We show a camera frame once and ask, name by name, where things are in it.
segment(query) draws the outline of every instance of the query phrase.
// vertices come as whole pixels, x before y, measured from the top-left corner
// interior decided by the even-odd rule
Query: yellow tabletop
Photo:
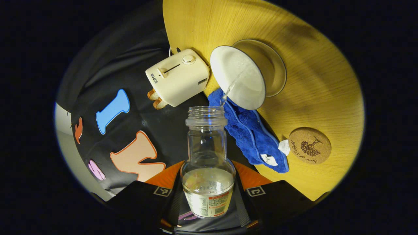
[[[338,48],[290,12],[261,0],[164,0],[170,46],[191,48],[210,65],[218,46],[242,39],[265,42],[282,57],[287,82],[258,109],[280,141],[299,127],[315,128],[331,142],[330,157],[319,165],[289,154],[289,172],[264,165],[257,170],[272,181],[286,180],[311,200],[331,191],[345,176],[360,148],[364,102],[357,77]],[[204,93],[219,87],[211,73]]]

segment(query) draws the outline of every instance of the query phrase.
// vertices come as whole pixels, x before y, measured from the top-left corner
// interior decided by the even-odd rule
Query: blue towel
[[[209,105],[219,106],[223,95],[220,88],[212,92],[208,96]],[[224,111],[228,119],[225,128],[250,164],[264,164],[278,173],[289,171],[286,155],[278,149],[279,141],[263,126],[256,110],[243,109],[228,98]]]

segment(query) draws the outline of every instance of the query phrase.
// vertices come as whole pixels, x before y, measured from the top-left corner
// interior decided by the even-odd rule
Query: glass bottle
[[[189,159],[180,168],[180,176],[191,211],[202,219],[226,214],[234,187],[224,113],[222,106],[190,107],[186,120]]]

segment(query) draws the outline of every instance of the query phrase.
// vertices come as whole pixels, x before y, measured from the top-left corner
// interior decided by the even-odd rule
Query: round table
[[[286,180],[310,200],[330,192],[356,159],[364,132],[364,101],[356,74],[339,49],[292,13],[261,0],[164,0],[163,16],[172,48],[191,48],[210,65],[218,46],[255,39],[275,49],[287,69],[282,92],[257,109],[282,141],[300,127],[324,133],[330,157],[306,164],[292,153],[289,172],[257,165],[272,181]],[[219,87],[211,72],[205,95]]]

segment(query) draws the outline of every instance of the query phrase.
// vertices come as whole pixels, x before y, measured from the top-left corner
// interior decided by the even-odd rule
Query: cork coaster
[[[319,130],[302,127],[289,136],[291,152],[308,164],[321,164],[331,154],[331,142]]]

